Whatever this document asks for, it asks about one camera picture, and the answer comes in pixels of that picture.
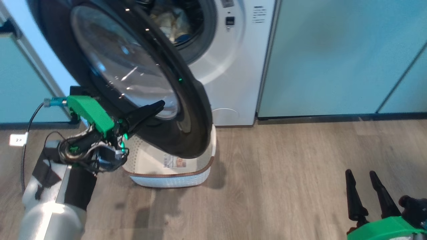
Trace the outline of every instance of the open round door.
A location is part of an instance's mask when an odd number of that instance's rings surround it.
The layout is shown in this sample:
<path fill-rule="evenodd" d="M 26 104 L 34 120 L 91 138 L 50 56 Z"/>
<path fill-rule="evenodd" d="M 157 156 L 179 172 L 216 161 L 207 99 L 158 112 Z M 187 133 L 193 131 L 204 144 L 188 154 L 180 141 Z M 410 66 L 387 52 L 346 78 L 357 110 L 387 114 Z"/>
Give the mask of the open round door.
<path fill-rule="evenodd" d="M 111 116 L 165 102 L 137 132 L 182 158 L 210 143 L 211 108 L 203 85 L 134 0 L 29 0 L 58 58 Z"/>

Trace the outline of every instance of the laundry basket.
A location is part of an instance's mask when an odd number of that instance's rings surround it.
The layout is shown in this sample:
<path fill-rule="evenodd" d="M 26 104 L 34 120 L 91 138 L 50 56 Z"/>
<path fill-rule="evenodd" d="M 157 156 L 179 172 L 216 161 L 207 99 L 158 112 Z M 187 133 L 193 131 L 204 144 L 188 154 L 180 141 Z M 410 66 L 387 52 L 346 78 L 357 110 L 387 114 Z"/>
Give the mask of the laundry basket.
<path fill-rule="evenodd" d="M 145 187 L 191 187 L 209 176 L 216 152 L 216 129 L 212 126 L 211 143 L 198 158 L 183 159 L 167 154 L 138 136 L 125 142 L 130 149 L 123 169 L 138 185 Z"/>

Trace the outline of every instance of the green plastic part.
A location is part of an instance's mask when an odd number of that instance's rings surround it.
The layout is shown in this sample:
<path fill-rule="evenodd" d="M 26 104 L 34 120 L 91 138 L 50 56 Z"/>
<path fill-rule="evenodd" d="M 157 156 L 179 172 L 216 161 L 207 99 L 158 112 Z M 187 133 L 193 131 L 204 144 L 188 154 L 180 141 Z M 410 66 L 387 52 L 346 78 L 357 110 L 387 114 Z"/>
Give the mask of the green plastic part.
<path fill-rule="evenodd" d="M 105 112 L 101 105 L 89 96 L 68 96 L 68 108 L 75 112 L 79 117 L 95 125 L 95 128 L 107 137 L 109 131 L 114 128 L 114 122 Z"/>
<path fill-rule="evenodd" d="M 426 230 L 412 227 L 402 217 L 387 217 L 367 223 L 347 235 L 348 240 L 390 240 L 413 234 L 427 234 Z"/>

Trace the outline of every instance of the white cable tag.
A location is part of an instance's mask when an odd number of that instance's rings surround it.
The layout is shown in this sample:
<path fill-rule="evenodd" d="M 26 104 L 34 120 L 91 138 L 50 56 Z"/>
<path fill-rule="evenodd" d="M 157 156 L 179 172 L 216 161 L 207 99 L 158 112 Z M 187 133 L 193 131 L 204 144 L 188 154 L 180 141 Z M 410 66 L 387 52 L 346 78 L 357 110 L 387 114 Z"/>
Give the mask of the white cable tag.
<path fill-rule="evenodd" d="M 24 146 L 28 138 L 28 132 L 25 134 L 10 134 L 9 145 L 10 146 Z"/>

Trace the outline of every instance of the wooden floor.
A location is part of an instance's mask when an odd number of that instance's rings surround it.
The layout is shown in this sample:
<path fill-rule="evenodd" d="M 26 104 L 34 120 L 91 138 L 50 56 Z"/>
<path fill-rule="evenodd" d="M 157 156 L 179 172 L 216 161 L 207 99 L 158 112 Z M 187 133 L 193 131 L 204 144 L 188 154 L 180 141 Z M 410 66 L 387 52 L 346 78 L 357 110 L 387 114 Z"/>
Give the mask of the wooden floor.
<path fill-rule="evenodd" d="M 47 131 L 30 136 L 29 177 Z M 20 148 L 0 133 L 0 239 L 16 239 Z M 304 123 L 218 129 L 219 151 L 201 186 L 153 190 L 122 170 L 102 174 L 85 240 L 343 240 L 351 168 L 369 220 L 380 218 L 369 171 L 395 201 L 427 197 L 427 121 Z"/>

